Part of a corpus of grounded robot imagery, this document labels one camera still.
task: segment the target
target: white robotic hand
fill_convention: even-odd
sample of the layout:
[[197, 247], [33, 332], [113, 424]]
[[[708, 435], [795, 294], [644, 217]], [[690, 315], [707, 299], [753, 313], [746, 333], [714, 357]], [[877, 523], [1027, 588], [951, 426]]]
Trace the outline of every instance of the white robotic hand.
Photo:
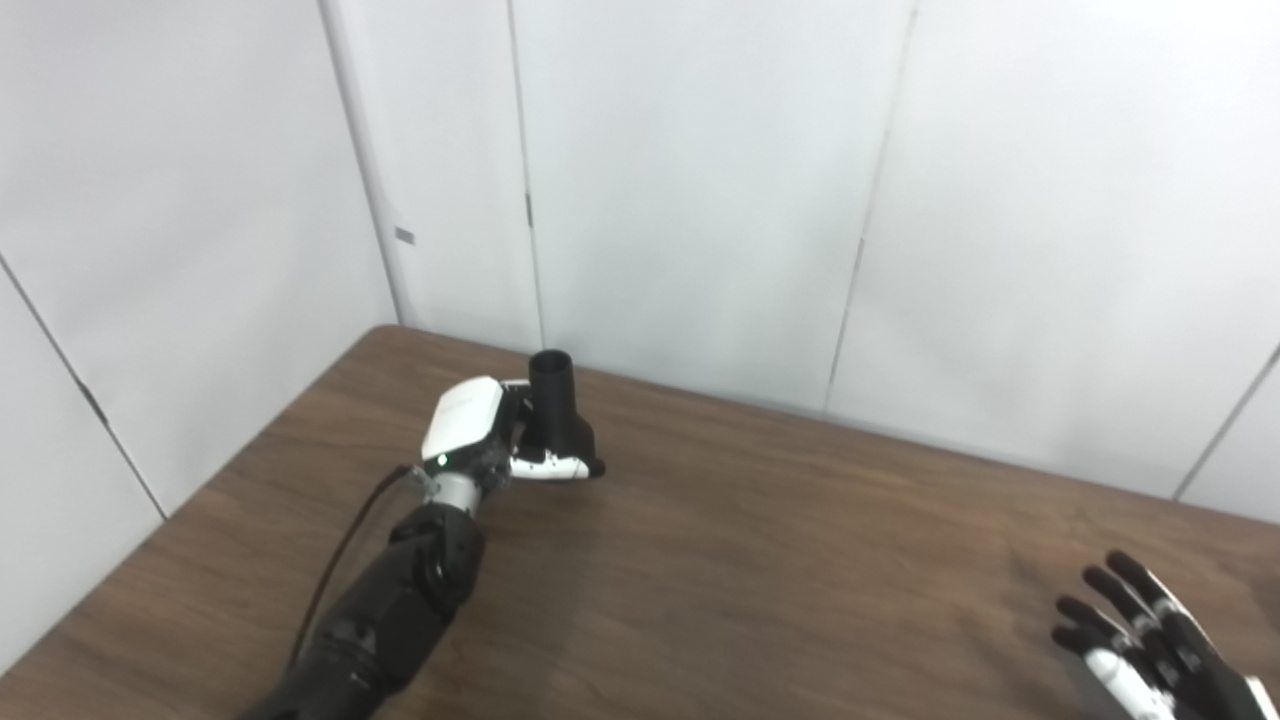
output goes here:
[[[422, 441], [422, 470], [438, 479], [470, 478], [474, 492], [480, 493], [502, 487], [509, 478], [603, 475], [595, 434], [576, 410], [570, 356], [559, 350], [534, 355], [527, 380], [480, 377], [449, 388], [440, 396]], [[440, 492], [449, 491], [447, 483], [439, 484]]]
[[1137, 720], [1280, 720], [1257, 678], [1236, 673], [1169, 588], [1121, 551], [1084, 582], [1106, 597], [1133, 633], [1070, 596], [1057, 610], [1075, 623], [1053, 642], [1079, 655], [1089, 671]]

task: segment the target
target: white fingertip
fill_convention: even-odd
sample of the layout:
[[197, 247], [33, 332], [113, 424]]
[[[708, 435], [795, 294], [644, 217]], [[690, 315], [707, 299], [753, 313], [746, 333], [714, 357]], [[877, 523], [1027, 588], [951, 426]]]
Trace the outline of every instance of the white fingertip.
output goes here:
[[577, 457], [557, 457], [548, 452], [541, 462], [511, 459], [511, 477], [522, 480], [577, 480], [589, 474], [586, 462]]
[[1123, 657], [1105, 648], [1084, 653], [1084, 665], [1134, 720], [1174, 720], [1170, 697], [1148, 685]]

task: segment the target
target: wooden table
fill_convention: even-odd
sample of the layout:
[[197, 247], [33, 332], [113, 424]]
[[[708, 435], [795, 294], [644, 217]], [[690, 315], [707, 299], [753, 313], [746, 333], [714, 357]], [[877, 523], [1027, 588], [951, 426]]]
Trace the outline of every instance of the wooden table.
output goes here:
[[[477, 374], [524, 359], [366, 336], [0, 680], [0, 717], [236, 717], [355, 509]], [[1091, 717], [1048, 630], [1111, 547], [1280, 689], [1280, 528], [584, 369], [579, 404], [609, 474], [485, 503], [476, 594], [379, 717]]]

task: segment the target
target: white wall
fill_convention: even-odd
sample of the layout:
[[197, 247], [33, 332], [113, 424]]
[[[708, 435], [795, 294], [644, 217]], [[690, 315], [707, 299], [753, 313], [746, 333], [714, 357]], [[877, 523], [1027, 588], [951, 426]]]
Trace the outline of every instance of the white wall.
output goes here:
[[506, 1], [325, 4], [406, 324], [539, 350]]
[[1169, 497], [1280, 327], [1280, 5], [924, 0], [835, 418]]
[[160, 524], [0, 272], [0, 673]]
[[8, 3], [0, 97], [0, 254], [166, 511], [393, 322], [315, 3]]
[[820, 410], [909, 14], [517, 1], [548, 345]]

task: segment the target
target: black robotic arm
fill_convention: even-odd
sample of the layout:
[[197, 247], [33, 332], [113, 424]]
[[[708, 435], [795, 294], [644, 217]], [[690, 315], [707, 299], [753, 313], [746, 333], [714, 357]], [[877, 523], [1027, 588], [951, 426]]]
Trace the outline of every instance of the black robotic arm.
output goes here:
[[[517, 430], [521, 430], [518, 441]], [[426, 662], [471, 596], [484, 556], [480, 502], [512, 478], [599, 477], [591, 427], [575, 407], [573, 365], [548, 350], [529, 380], [481, 377], [440, 396], [412, 469], [422, 506], [316, 624], [307, 651], [241, 720], [365, 720]]]

